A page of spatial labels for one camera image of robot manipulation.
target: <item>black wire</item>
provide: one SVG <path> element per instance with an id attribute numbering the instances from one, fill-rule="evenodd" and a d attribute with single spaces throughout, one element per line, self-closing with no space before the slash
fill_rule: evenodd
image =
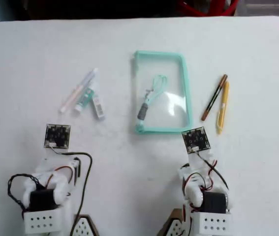
<path id="1" fill-rule="evenodd" d="M 198 172 L 194 172 L 193 174 L 198 174 L 202 179 L 203 179 L 203 182 L 204 182 L 204 188 L 206 188 L 206 182 L 205 182 L 205 179 L 204 179 L 204 177 L 200 174 L 200 173 L 198 173 Z"/>
<path id="2" fill-rule="evenodd" d="M 190 217 L 190 224 L 189 224 L 189 231 L 188 231 L 188 235 L 187 236 L 189 236 L 189 234 L 190 234 L 190 230 L 192 229 L 192 218 Z"/>
<path id="3" fill-rule="evenodd" d="M 13 179 L 14 179 L 15 177 L 20 177 L 20 176 L 30 178 L 30 179 L 35 183 L 36 189 L 37 189 L 37 190 L 45 189 L 45 187 L 44 187 L 43 185 L 41 185 L 40 182 L 39 182 L 39 180 L 38 180 L 36 177 L 34 177 L 33 175 L 29 175 L 29 174 L 15 174 L 15 175 L 13 175 L 12 177 L 10 177 L 10 179 L 8 180 L 8 190 L 7 190 L 7 193 L 8 193 L 8 196 L 11 197 L 11 199 L 12 199 L 13 201 L 15 201 L 15 202 L 21 207 L 21 209 L 22 209 L 22 217 L 23 217 L 23 213 L 24 213 L 27 209 L 26 209 L 25 205 L 23 205 L 23 203 L 22 203 L 20 200 L 16 199 L 16 198 L 11 194 L 11 191 L 10 191 L 10 189 L 11 189 L 11 184 L 12 184 Z"/>
<path id="4" fill-rule="evenodd" d="M 211 169 L 213 169 L 213 171 L 216 172 L 216 174 L 220 177 L 220 179 L 222 180 L 222 182 L 224 183 L 224 185 L 226 185 L 227 189 L 229 189 L 229 188 L 228 188 L 227 182 L 224 180 L 224 178 L 223 178 L 222 175 L 218 172 L 218 170 L 216 170 L 215 167 L 212 166 L 212 164 L 210 164 L 210 163 L 209 163 L 208 161 L 206 161 L 203 157 L 201 157 L 201 156 L 199 155 L 198 152 L 196 152 L 196 154 L 197 154 L 197 155 L 199 156 L 199 158 L 202 159 Z"/>
<path id="5" fill-rule="evenodd" d="M 182 236 L 184 234 L 185 230 L 183 230 L 178 236 Z"/>
<path id="6" fill-rule="evenodd" d="M 82 205 L 84 203 L 86 185 L 87 185 L 88 177 L 89 177 L 89 174 L 90 174 L 90 169 L 91 169 L 91 165 L 92 165 L 93 159 L 92 159 L 92 156 L 89 153 L 86 153 L 86 152 L 57 152 L 57 154 L 66 155 L 66 156 L 70 156 L 70 155 L 85 155 L 85 156 L 88 156 L 89 159 L 90 159 L 90 165 L 89 165 L 89 168 L 88 168 L 88 171 L 87 171 L 87 175 L 86 175 L 86 179 L 85 179 L 85 183 L 84 183 L 84 186 L 83 186 L 83 189 L 82 189 L 82 196 L 81 196 L 80 206 L 79 206 L 79 209 L 77 211 L 76 217 L 74 219 L 74 223 L 73 223 L 73 225 L 71 227 L 71 231 L 70 231 L 70 234 L 69 234 L 69 236 L 72 236 L 73 233 L 74 233 L 75 226 L 76 226 L 76 224 L 78 222 L 78 219 L 79 219 L 79 214 L 80 214 Z"/>

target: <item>yellow pen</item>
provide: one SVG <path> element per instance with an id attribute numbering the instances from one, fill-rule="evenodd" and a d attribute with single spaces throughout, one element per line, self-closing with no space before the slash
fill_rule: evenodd
<path id="1" fill-rule="evenodd" d="M 221 134 L 223 123 L 224 123 L 224 116 L 226 114 L 227 102 L 228 102 L 228 95 L 229 95 L 229 82 L 226 81 L 223 86 L 223 94 L 222 94 L 222 104 L 218 114 L 217 120 L 217 130 L 218 134 Z"/>

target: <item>red object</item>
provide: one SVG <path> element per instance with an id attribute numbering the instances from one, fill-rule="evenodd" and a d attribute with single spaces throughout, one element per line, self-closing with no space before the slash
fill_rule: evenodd
<path id="1" fill-rule="evenodd" d="M 183 0 L 178 1 L 178 10 L 188 16 L 233 16 L 239 0 L 231 0 L 231 4 L 223 11 L 225 0 L 212 0 L 208 13 L 204 13 L 189 6 Z"/>

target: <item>brown pen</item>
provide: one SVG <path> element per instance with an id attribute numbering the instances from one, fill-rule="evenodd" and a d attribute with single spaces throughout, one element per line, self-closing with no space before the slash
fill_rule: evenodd
<path id="1" fill-rule="evenodd" d="M 217 89 L 216 89 L 216 91 L 215 91 L 215 93 L 214 93 L 212 99 L 210 100 L 208 106 L 206 107 L 206 110 L 204 111 L 204 113 L 203 113 L 203 115 L 202 115 L 202 121 L 204 121 L 204 120 L 206 119 L 206 117 L 207 117 L 207 115 L 208 115 L 210 109 L 212 108 L 214 102 L 216 101 L 216 99 L 217 99 L 217 97 L 218 97 L 218 95 L 219 95 L 221 89 L 223 88 L 224 83 L 226 82 L 227 78 L 228 78 L 227 75 L 223 75 L 223 77 L 221 78 L 221 80 L 220 80 L 220 82 L 219 82 L 219 85 L 218 85 L 218 87 L 217 87 Z"/>

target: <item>transparent pencil case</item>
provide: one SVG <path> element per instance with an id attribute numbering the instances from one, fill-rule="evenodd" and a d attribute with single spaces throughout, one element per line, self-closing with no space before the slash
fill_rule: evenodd
<path id="1" fill-rule="evenodd" d="M 134 54 L 137 133 L 181 133 L 192 128 L 186 62 L 181 54 Z"/>

